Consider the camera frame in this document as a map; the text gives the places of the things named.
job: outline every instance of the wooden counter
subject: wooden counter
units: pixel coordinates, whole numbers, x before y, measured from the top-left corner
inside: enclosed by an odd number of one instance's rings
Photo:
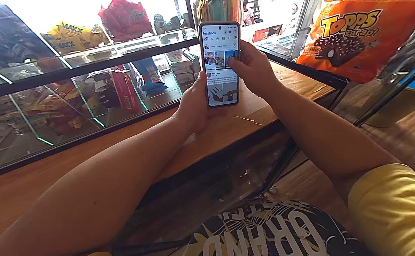
[[[311,99],[319,99],[333,88],[279,64],[271,63],[278,79]],[[239,104],[227,116],[212,119],[207,128],[192,135],[159,177],[170,177],[276,120],[271,107],[241,82]],[[169,118],[176,109],[67,149],[0,176],[0,234],[53,183],[98,152]]]

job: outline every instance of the smartphone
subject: smartphone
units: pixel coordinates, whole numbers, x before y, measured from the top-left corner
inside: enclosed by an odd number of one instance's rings
[[[239,60],[241,26],[235,21],[201,22],[200,46],[207,74],[206,98],[209,108],[239,103],[239,76],[228,65]]]

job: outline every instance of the yellow shirt sleeve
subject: yellow shirt sleeve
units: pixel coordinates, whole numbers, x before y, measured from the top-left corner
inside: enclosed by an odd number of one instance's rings
[[[348,209],[366,245],[378,256],[415,256],[415,172],[390,164],[364,174]]]

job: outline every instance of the chocolate sandwich cookie image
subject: chocolate sandwich cookie image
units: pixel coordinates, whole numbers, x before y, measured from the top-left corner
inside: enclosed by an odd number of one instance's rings
[[[314,46],[320,47],[316,59],[329,60],[333,67],[340,67],[363,52],[366,45],[358,37],[336,34],[329,38],[318,38]]]

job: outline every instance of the biscuit pack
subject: biscuit pack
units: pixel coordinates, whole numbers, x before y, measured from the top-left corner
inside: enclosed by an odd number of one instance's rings
[[[415,0],[324,0],[297,63],[366,83],[415,29]]]

